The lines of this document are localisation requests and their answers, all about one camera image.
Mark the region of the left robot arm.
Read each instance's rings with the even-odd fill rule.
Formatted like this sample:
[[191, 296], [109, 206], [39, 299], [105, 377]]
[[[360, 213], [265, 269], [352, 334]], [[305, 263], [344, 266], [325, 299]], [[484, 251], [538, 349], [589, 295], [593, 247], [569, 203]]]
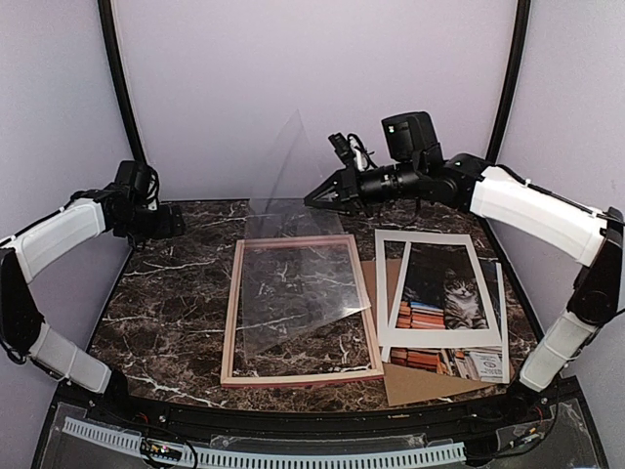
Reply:
[[161, 203], [157, 171], [120, 162], [102, 189], [79, 190], [51, 214], [1, 240], [1, 347], [18, 365], [28, 362], [53, 379], [101, 396], [99, 408], [117, 426], [138, 417], [137, 403], [122, 391], [123, 374], [55, 330], [37, 305], [34, 290], [55, 286], [87, 242], [111, 234], [137, 250], [151, 240], [183, 235], [180, 206]]

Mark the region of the clear acrylic sheet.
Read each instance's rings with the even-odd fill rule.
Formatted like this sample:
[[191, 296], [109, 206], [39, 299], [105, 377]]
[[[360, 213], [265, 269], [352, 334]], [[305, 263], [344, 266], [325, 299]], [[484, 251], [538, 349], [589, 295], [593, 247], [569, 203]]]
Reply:
[[338, 215], [304, 202], [321, 181], [294, 111], [261, 158], [248, 201], [239, 307], [248, 358], [370, 305]]

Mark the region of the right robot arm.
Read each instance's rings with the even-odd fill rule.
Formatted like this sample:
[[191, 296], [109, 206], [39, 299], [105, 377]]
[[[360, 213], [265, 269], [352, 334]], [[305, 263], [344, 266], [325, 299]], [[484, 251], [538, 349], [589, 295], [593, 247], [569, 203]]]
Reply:
[[425, 111], [387, 117], [382, 126], [394, 164], [359, 167], [358, 160], [369, 157], [360, 139], [332, 134], [328, 140], [344, 166], [305, 196], [306, 205], [355, 215], [390, 200], [438, 202], [533, 235], [581, 266], [562, 314], [499, 401], [499, 416], [518, 424], [558, 373], [621, 314], [623, 215], [615, 208], [602, 211], [569, 200], [477, 156], [459, 153], [444, 159]]

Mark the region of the pink wooden picture frame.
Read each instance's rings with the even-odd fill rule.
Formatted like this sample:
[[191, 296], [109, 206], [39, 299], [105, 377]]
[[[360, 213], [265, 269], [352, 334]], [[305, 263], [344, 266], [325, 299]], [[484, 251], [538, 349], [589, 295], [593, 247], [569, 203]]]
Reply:
[[[358, 318], [367, 364], [315, 365], [313, 333], [322, 327]], [[278, 359], [269, 372], [234, 370], [235, 346], [245, 359], [291, 340], [304, 351], [303, 364], [290, 369]], [[243, 239], [234, 253], [224, 332], [221, 384], [228, 388], [300, 387], [382, 378], [384, 369], [375, 320], [366, 291], [355, 239], [350, 234]]]

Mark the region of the cat and books photo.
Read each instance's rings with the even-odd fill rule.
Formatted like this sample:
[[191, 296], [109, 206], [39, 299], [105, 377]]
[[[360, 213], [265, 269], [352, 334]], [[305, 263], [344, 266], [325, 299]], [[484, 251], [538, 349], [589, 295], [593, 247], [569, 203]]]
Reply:
[[477, 258], [494, 321], [482, 300], [482, 289], [468, 248], [461, 244], [411, 242], [404, 251], [405, 275], [396, 290], [396, 328], [433, 332], [449, 338], [451, 331], [496, 331], [499, 343], [476, 347], [389, 347], [385, 362], [439, 375], [507, 384], [511, 378], [505, 289], [501, 266], [493, 258]]

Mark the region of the white photo mat board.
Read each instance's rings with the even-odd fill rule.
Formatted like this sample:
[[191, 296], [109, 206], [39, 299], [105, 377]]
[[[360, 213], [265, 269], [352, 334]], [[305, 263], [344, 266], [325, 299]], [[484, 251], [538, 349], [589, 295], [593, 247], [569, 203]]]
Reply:
[[431, 331], [415, 329], [396, 328], [397, 307], [394, 305], [395, 296], [388, 297], [387, 283], [387, 256], [385, 244], [387, 242], [401, 242], [404, 244], [401, 265], [398, 274], [396, 290], [401, 288], [402, 277], [405, 275], [405, 268], [402, 266], [402, 259], [406, 247], [411, 242], [432, 243], [432, 244], [461, 244], [465, 245], [470, 253], [470, 257], [479, 279], [479, 287], [482, 289], [482, 300], [486, 309], [488, 320], [494, 321], [492, 307], [490, 306], [488, 293], [485, 290], [484, 279], [477, 264], [478, 255], [474, 248], [472, 239], [467, 234], [436, 234], [411, 231], [389, 231], [377, 230], [375, 232], [375, 263], [376, 263], [376, 295], [377, 295], [377, 337], [381, 346], [386, 347], [460, 347], [469, 348], [478, 345], [496, 345], [499, 343], [497, 332], [480, 331], [451, 331], [450, 337], [436, 336]]

